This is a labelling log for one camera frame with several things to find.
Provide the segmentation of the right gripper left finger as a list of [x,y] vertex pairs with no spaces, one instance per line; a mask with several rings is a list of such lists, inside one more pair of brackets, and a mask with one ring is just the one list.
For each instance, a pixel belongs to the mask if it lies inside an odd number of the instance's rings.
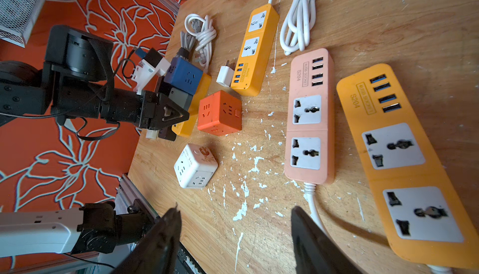
[[181,213],[176,207],[171,208],[112,273],[172,274],[175,271],[181,231]]

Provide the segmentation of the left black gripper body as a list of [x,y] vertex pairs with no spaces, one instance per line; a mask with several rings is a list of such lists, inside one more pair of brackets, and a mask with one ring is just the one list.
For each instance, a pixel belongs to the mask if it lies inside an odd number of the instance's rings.
[[134,53],[142,57],[132,74],[135,90],[115,89],[111,99],[101,104],[101,118],[146,129],[148,139],[175,141],[173,126],[190,118],[190,95],[166,82],[170,62],[156,49],[138,48]]

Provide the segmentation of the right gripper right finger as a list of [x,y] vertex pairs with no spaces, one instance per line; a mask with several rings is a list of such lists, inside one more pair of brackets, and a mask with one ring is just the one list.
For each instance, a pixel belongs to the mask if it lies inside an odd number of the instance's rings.
[[291,211],[291,233],[297,274],[361,273],[299,206]]

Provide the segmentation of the yellow strip with teal plug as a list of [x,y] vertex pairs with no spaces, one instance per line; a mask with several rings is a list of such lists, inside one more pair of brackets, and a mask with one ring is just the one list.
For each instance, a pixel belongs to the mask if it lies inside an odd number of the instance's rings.
[[212,82],[212,77],[206,73],[203,74],[202,79],[198,85],[197,92],[192,98],[191,105],[188,109],[190,117],[187,121],[175,124],[172,126],[172,131],[181,137],[189,137],[193,132],[193,128],[198,119],[198,109],[200,101],[207,96],[208,88]]

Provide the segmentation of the blue cube plug adapter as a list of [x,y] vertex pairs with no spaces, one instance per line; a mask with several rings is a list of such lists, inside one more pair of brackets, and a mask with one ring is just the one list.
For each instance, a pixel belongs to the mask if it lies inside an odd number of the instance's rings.
[[201,69],[181,57],[175,57],[171,61],[164,81],[177,89],[194,95],[197,92],[202,76],[203,72]]

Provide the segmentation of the red cube plug adapter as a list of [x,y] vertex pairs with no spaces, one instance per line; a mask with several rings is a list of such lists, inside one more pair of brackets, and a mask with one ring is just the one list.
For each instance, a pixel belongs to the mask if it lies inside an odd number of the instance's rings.
[[199,131],[224,136],[242,130],[242,101],[221,90],[203,98],[199,104]]

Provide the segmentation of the white cube plug adapter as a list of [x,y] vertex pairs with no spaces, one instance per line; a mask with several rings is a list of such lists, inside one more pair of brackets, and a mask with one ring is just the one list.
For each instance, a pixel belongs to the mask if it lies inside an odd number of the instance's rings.
[[218,162],[209,148],[187,144],[178,157],[174,171],[180,187],[204,188],[218,169]]

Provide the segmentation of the small white usb charger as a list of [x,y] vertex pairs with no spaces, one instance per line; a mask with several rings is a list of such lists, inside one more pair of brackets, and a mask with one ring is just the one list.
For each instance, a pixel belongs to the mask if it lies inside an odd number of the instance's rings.
[[228,60],[225,65],[220,67],[216,82],[223,87],[231,87],[236,63],[230,63]]

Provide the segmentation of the yellow strip with pink plug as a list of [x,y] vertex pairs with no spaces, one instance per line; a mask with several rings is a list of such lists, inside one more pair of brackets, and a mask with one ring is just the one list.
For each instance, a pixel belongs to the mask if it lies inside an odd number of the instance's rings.
[[337,92],[394,253],[477,269],[477,231],[392,68],[343,78]]

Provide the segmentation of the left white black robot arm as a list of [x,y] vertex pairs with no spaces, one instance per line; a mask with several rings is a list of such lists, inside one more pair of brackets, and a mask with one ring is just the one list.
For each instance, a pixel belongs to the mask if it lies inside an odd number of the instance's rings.
[[[1,123],[17,118],[53,118],[61,133],[74,130],[71,119],[104,119],[110,123],[101,135],[78,135],[95,146],[116,133],[122,123],[157,131],[188,119],[182,105],[158,92],[117,89],[117,69],[111,66],[112,42],[65,25],[52,28],[44,64],[36,69],[23,62],[1,63]],[[64,141],[67,152],[50,150],[38,155],[18,179],[31,179],[28,189],[17,188],[14,212],[1,214],[1,256],[27,254],[109,254],[123,244],[138,243],[134,255],[175,255],[181,217],[177,210],[161,219],[137,199],[124,214],[116,212],[112,197],[93,204],[74,202],[69,209],[24,212],[21,204],[37,187],[60,184],[65,191],[86,174],[100,175]]]

